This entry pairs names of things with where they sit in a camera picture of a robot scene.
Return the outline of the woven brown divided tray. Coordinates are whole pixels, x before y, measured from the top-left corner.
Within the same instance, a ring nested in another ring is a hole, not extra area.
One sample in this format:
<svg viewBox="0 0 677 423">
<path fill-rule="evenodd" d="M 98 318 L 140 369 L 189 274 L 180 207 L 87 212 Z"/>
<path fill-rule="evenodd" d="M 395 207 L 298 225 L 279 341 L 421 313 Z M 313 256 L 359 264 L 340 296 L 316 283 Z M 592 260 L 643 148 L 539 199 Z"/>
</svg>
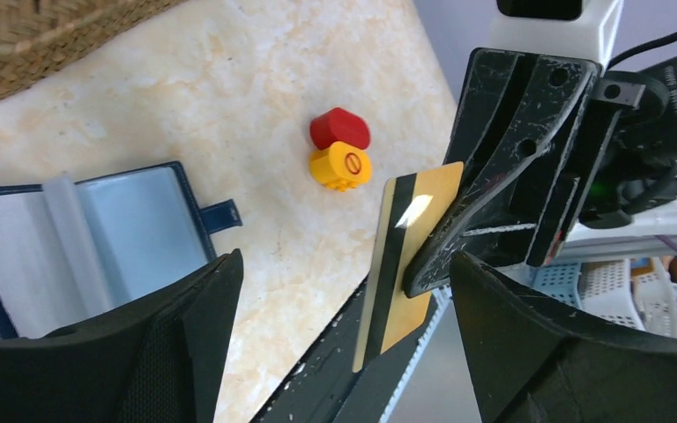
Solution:
<svg viewBox="0 0 677 423">
<path fill-rule="evenodd" d="M 0 1 L 0 100 L 178 4 L 178 0 Z"/>
</svg>

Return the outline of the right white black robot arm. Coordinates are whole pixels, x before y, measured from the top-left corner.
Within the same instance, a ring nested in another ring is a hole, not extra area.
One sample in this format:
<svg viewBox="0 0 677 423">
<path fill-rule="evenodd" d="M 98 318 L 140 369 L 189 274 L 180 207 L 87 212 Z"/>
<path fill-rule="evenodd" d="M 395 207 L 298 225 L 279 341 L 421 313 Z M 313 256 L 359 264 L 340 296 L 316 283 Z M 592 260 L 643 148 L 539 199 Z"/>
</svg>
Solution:
<svg viewBox="0 0 677 423">
<path fill-rule="evenodd" d="M 570 229 L 628 225 L 677 198 L 677 56 L 639 72 L 492 48 L 470 55 L 447 163 L 458 194 L 410 262 L 408 297 L 443 285 L 464 251 L 541 266 Z"/>
</svg>

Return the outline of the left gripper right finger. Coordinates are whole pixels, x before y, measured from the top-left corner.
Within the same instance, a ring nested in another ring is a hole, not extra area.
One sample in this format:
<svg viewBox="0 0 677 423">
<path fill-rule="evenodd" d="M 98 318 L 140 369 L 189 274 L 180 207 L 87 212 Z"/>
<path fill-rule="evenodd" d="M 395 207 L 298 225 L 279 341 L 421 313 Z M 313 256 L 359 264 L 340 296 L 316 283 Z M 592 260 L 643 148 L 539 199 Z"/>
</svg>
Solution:
<svg viewBox="0 0 677 423">
<path fill-rule="evenodd" d="M 465 253 L 450 287 L 485 422 L 677 422 L 677 339 L 610 323 Z"/>
</svg>

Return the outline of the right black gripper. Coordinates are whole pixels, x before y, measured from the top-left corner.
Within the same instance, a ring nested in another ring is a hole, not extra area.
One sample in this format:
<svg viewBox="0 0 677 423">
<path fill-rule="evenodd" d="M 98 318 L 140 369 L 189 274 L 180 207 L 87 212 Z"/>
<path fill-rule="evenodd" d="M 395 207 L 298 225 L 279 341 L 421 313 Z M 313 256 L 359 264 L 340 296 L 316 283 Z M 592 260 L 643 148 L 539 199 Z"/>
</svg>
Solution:
<svg viewBox="0 0 677 423">
<path fill-rule="evenodd" d="M 643 91 L 620 108 L 590 101 L 599 72 L 584 59 L 472 52 L 445 158 L 464 172 L 405 270 L 408 297 L 442 286 L 457 252 L 494 267 L 540 267 L 576 223 L 622 228 L 677 200 L 672 87 L 657 72 L 610 71 L 604 94 Z"/>
</svg>

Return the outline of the navy blue card holder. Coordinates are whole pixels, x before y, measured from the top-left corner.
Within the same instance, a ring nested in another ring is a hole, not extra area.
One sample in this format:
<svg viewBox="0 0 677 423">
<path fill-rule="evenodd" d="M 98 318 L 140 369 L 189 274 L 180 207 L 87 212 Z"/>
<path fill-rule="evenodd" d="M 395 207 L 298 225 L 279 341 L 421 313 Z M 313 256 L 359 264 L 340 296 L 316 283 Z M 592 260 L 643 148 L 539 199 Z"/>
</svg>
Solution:
<svg viewBox="0 0 677 423">
<path fill-rule="evenodd" d="M 200 207 L 180 162 L 80 182 L 0 186 L 0 340 L 39 338 L 169 286 L 240 226 L 233 200 Z"/>
</svg>

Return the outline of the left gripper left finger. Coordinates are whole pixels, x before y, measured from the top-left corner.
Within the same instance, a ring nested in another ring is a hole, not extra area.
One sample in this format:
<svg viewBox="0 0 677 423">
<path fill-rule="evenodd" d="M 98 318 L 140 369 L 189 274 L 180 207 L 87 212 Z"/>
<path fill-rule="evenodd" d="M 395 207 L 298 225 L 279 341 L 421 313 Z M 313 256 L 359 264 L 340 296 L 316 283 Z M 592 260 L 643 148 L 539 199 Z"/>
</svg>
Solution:
<svg viewBox="0 0 677 423">
<path fill-rule="evenodd" d="M 210 422 L 243 282 L 235 249 L 43 338 L 0 341 L 0 422 Z"/>
</svg>

